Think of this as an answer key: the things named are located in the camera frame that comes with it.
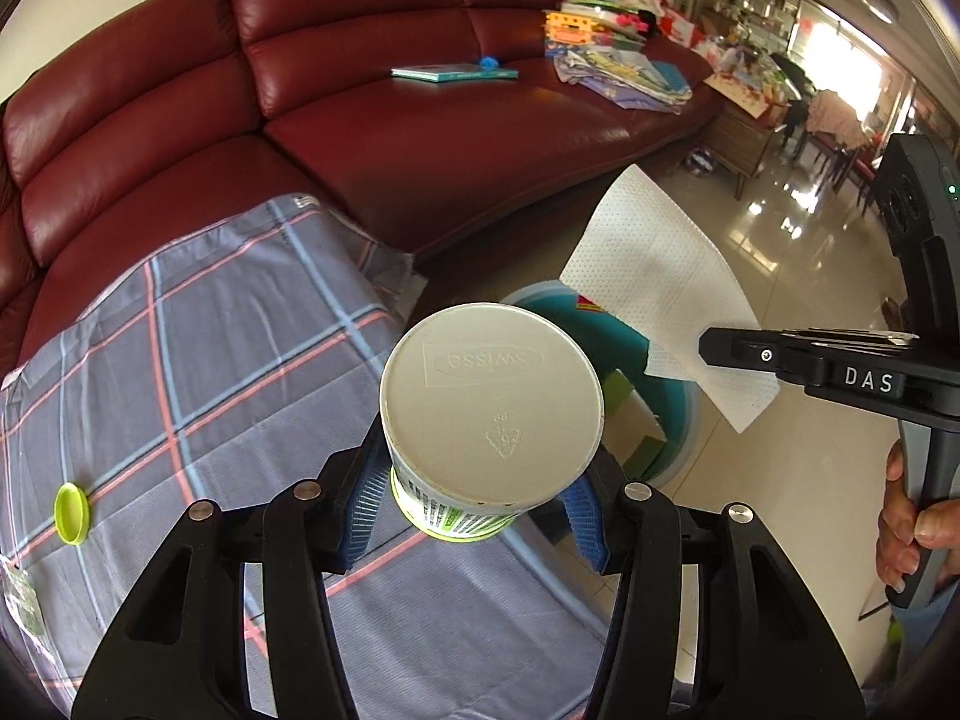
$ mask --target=tile floor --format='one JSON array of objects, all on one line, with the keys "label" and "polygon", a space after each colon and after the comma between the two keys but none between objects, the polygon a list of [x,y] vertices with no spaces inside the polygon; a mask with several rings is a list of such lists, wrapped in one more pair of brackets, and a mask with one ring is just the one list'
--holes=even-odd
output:
[{"label": "tile floor", "polygon": [[[816,191],[813,150],[791,165],[776,143],[766,169],[748,182],[717,167],[694,177],[675,170],[661,186],[713,240],[730,263],[765,328],[885,329],[885,295],[905,297],[899,265],[874,213],[861,217],[856,188]],[[469,299],[498,299],[513,289],[556,278],[579,240],[570,229],[529,253]],[[883,466],[896,423],[806,397],[783,385],[776,401],[743,434],[703,399],[688,465],[664,486],[677,503],[717,511],[749,503],[774,533],[827,615],[858,678],[880,652],[886,616],[857,622],[875,590],[874,539]],[[579,565],[568,539],[560,543],[576,581],[609,610],[616,578],[603,581]],[[695,571],[685,571],[677,673],[690,678],[696,652]]]}]

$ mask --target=embossed logo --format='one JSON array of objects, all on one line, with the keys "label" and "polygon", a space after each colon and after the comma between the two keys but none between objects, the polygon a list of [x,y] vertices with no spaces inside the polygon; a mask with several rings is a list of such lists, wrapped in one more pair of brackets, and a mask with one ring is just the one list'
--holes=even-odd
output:
[{"label": "embossed logo", "polygon": [[520,444],[520,428],[507,424],[510,415],[498,413],[493,418],[493,427],[487,431],[487,441],[502,458],[509,458]]},{"label": "embossed logo", "polygon": [[433,367],[458,379],[509,379],[538,367],[544,356],[520,346],[445,346],[433,354]]}]

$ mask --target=human hand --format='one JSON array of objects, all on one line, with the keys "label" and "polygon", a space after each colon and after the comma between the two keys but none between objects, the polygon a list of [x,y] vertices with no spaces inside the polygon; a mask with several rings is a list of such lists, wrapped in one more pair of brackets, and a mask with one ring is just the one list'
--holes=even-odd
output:
[{"label": "human hand", "polygon": [[887,487],[883,495],[877,538],[877,576],[896,592],[904,591],[904,574],[920,566],[920,547],[949,549],[937,586],[960,574],[960,500],[943,501],[917,514],[904,491],[904,447],[896,442],[887,456]]}]

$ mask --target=plaid blanket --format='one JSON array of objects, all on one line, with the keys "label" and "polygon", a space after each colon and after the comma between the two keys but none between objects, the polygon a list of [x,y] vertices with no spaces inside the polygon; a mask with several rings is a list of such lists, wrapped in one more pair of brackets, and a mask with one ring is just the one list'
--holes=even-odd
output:
[{"label": "plaid blanket", "polygon": [[[312,197],[280,197],[155,252],[8,376],[0,549],[28,570],[56,661],[6,608],[0,630],[63,709],[188,503],[261,503],[360,442],[410,271]],[[80,547],[53,528],[66,481],[91,505]],[[247,613],[261,644],[252,592]]]},{"label": "plaid blanket", "polygon": [[[263,503],[362,440],[410,272],[312,197],[279,197],[155,252],[8,376],[0,551],[29,573],[53,662],[4,605],[0,635],[64,712],[190,502]],[[65,481],[91,504],[79,547],[53,527]],[[520,530],[446,544],[385,498],[366,557],[325,579],[361,716],[563,718],[584,702],[604,625]],[[275,714],[259,565],[245,584],[251,702]]]}]

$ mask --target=white cup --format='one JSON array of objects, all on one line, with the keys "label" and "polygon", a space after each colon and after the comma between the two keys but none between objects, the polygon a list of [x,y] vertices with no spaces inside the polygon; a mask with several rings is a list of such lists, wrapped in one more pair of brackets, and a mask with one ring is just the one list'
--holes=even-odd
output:
[{"label": "white cup", "polygon": [[409,330],[384,368],[380,414],[397,504],[448,541],[488,538],[567,488],[604,419],[582,349],[500,303],[454,306]]}]

